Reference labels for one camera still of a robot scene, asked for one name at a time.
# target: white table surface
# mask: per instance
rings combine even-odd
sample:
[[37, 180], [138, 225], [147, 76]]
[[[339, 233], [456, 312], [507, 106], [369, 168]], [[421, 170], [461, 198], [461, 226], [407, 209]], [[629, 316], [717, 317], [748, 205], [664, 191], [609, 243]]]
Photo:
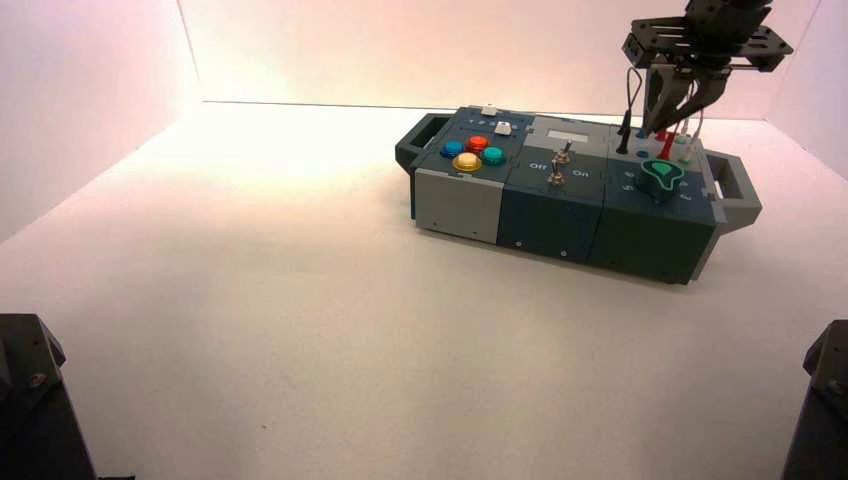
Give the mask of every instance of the white table surface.
[[687, 287], [427, 233], [420, 110], [205, 105], [0, 246], [100, 474], [767, 479], [848, 314], [848, 183], [709, 121], [765, 210]]

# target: white switch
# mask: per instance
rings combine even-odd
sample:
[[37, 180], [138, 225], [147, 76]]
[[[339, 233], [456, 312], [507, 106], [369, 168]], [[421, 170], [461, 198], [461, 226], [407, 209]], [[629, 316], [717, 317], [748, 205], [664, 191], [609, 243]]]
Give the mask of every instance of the white switch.
[[498, 122], [495, 127], [495, 135], [512, 135], [512, 125], [509, 122]]

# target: handle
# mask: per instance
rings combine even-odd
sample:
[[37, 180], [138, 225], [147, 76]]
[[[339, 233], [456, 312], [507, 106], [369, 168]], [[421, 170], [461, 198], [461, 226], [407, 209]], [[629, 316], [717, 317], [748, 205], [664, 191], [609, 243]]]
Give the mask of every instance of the handle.
[[713, 177], [721, 187], [719, 204], [727, 216], [727, 227], [722, 233], [751, 225], [763, 210], [763, 205], [742, 165], [742, 159], [709, 150], [706, 154]]
[[432, 140], [451, 118], [453, 118], [451, 113], [428, 113], [395, 145], [395, 160], [406, 170], [406, 173], [412, 173], [410, 171], [412, 162], [421, 154], [427, 142]]

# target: white wall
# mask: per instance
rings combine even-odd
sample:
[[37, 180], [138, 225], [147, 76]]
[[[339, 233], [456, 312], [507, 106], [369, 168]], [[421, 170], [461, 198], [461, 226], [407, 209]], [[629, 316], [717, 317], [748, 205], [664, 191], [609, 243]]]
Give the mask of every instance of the white wall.
[[[818, 0], [775, 0], [797, 44]], [[621, 114], [621, 45], [686, 0], [183, 0], [204, 98]], [[785, 66], [737, 72], [710, 116], [764, 118]]]
[[822, 0], [769, 120], [848, 178], [848, 3]]
[[175, 0], [0, 0], [0, 241], [196, 99]]

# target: control box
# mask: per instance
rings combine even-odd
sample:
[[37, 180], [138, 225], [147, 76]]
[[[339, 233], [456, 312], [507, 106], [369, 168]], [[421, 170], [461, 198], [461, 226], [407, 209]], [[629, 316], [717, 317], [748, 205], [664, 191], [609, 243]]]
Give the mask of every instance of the control box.
[[739, 158], [685, 136], [464, 107], [397, 144], [412, 218], [428, 230], [686, 284], [719, 237], [762, 209]]

